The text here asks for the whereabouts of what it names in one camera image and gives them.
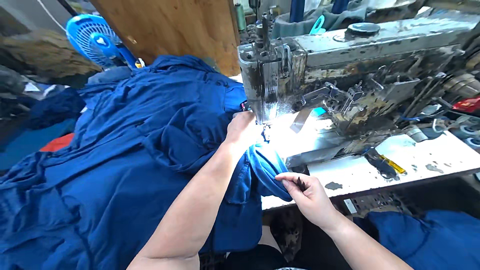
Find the forearm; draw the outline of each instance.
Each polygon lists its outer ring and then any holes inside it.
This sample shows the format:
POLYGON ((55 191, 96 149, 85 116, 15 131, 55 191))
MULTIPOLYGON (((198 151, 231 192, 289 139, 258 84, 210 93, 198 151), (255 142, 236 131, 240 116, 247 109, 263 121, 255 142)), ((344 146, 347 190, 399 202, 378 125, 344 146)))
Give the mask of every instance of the forearm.
POLYGON ((220 203, 245 149, 224 142, 180 192, 137 257, 189 258, 212 230, 220 203))
POLYGON ((333 239, 353 270, 412 270, 342 214, 338 213, 336 218, 338 227, 325 232, 333 239))

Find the dark blue fabric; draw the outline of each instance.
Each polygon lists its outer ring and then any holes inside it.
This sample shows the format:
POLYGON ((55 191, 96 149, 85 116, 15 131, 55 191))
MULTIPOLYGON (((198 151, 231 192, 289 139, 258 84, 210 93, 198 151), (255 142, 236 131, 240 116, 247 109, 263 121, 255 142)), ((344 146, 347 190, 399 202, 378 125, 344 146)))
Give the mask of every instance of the dark blue fabric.
MULTIPOLYGON (((125 269, 225 139, 243 91, 192 56, 87 85, 71 144, 0 178, 0 269, 125 269)), ((260 195, 291 200, 273 179, 286 170, 268 145, 250 147, 202 251, 254 247, 260 195)))
POLYGON ((370 212, 380 243, 415 270, 480 269, 480 220, 465 213, 428 211, 423 219, 370 212))
POLYGON ((42 129, 61 123, 66 119, 77 119, 85 107, 84 100, 73 88, 67 88, 51 97, 40 100, 30 109, 26 127, 42 129))

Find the wooden board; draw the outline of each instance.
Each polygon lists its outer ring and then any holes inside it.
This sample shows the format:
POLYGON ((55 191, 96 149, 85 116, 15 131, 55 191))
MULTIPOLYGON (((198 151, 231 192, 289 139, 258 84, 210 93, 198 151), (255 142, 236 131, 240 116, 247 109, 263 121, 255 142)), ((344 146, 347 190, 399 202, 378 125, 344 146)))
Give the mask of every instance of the wooden board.
POLYGON ((124 44, 145 63, 191 54, 227 76, 240 73, 232 0, 91 0, 124 44))

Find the industrial sewing machine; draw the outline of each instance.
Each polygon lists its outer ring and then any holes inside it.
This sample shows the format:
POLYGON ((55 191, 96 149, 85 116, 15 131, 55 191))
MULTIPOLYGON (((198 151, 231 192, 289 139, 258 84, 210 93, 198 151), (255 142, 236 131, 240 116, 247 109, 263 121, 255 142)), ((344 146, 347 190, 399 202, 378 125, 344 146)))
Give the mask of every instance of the industrial sewing machine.
POLYGON ((480 15, 448 12, 274 40, 270 16, 263 14, 263 40, 239 46, 238 56, 248 104, 271 142, 290 148, 281 154, 288 167, 360 153, 392 135, 421 142, 428 138, 419 126, 480 93, 480 15), (292 133, 277 128, 292 124, 284 116, 299 112, 292 125, 299 130, 317 107, 326 110, 317 120, 331 126, 279 137, 292 133))

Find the blue electric fan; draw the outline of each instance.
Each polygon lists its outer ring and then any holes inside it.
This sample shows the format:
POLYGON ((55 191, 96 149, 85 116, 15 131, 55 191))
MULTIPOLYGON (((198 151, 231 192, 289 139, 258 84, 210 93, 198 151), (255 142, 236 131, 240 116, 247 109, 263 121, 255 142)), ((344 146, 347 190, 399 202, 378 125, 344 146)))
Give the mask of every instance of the blue electric fan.
POLYGON ((66 30, 73 47, 93 62, 106 68, 126 62, 135 68, 135 57, 104 18, 90 14, 78 15, 67 22, 66 30))

